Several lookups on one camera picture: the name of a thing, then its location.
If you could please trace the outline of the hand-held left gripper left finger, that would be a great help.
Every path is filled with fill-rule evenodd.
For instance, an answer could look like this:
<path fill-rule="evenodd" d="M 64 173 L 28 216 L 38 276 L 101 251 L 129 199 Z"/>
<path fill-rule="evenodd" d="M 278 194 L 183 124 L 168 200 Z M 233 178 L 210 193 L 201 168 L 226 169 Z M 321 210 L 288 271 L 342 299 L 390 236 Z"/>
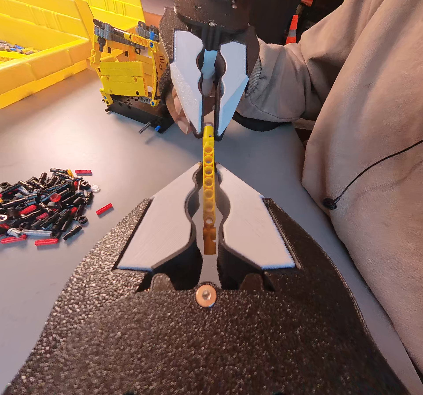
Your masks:
<path fill-rule="evenodd" d="M 197 241 L 193 217 L 198 211 L 202 177 L 198 162 L 153 195 L 117 263 L 121 270 L 153 272 Z"/>

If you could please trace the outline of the person's beige sweatshirt torso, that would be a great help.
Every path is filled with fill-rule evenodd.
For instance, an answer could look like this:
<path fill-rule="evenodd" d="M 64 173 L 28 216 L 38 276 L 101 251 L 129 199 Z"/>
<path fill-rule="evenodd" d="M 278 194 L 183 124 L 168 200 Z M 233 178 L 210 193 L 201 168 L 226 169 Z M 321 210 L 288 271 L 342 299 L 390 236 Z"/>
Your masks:
<path fill-rule="evenodd" d="M 316 202 L 422 139 L 422 0 L 345 0 L 324 20 L 341 69 L 306 149 Z M 329 212 L 421 373 L 422 183 L 420 144 L 366 171 Z"/>

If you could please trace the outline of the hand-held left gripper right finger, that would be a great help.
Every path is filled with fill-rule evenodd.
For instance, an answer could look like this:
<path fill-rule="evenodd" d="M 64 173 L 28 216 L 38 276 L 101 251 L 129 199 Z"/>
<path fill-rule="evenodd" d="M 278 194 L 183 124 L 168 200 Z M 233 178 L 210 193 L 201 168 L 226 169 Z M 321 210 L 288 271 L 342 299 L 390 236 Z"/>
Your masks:
<path fill-rule="evenodd" d="M 224 246 L 261 270 L 294 268 L 295 262 L 264 197 L 224 166 L 216 166 L 217 208 Z"/>

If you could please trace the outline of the yellow perforated beam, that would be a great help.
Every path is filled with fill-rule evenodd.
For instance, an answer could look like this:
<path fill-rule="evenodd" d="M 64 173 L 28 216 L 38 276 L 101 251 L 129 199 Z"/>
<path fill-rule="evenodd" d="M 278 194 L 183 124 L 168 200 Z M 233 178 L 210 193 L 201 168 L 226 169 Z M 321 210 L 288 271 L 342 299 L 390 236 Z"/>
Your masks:
<path fill-rule="evenodd" d="M 211 123 L 204 125 L 203 133 L 203 240 L 204 255 L 216 254 L 215 228 L 215 164 L 214 128 Z"/>

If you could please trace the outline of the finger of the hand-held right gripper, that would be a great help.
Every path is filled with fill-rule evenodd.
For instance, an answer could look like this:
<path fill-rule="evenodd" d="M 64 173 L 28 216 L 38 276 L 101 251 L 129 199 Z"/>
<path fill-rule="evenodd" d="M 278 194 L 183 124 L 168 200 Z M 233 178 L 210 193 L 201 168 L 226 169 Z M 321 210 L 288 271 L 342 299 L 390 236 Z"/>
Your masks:
<path fill-rule="evenodd" d="M 197 138 L 203 136 L 204 126 L 204 96 L 200 89 L 202 73 L 197 62 L 202 50 L 201 39 L 193 33 L 182 30 L 174 32 L 171 79 Z"/>
<path fill-rule="evenodd" d="M 239 42 L 222 44 L 217 60 L 224 71 L 216 87 L 214 138 L 222 139 L 249 81 L 246 45 Z"/>

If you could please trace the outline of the yellow toy robot model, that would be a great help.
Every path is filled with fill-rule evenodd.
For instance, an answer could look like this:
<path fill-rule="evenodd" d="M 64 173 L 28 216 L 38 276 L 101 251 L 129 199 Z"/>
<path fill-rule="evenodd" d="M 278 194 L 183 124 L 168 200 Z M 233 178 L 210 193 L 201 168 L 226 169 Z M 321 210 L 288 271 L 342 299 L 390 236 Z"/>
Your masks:
<path fill-rule="evenodd" d="M 90 64 L 102 83 L 106 112 L 144 124 L 139 133 L 151 127 L 163 134 L 174 123 L 161 101 L 168 59 L 156 26 L 139 21 L 129 32 L 93 19 Z"/>

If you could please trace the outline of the pile of small connector pins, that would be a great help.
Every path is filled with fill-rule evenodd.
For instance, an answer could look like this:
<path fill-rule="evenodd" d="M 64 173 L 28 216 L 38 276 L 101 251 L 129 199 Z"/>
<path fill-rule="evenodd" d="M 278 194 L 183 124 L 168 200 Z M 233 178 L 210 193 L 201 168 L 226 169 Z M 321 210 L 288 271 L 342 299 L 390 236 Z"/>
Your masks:
<path fill-rule="evenodd" d="M 0 184 L 0 242 L 34 239 L 36 247 L 56 245 L 83 231 L 85 211 L 95 193 L 86 176 L 51 168 L 40 176 Z"/>

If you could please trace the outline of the heap of grey blue pieces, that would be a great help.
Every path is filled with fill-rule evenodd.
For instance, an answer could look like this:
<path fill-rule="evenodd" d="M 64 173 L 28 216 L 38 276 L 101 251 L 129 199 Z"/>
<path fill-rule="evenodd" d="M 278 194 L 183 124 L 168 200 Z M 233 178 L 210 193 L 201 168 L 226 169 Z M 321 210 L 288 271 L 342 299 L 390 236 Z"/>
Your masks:
<path fill-rule="evenodd" d="M 38 53 L 39 51 L 32 47 L 23 47 L 18 44 L 11 44 L 5 40 L 0 41 L 0 62 L 21 59 L 25 56 Z"/>

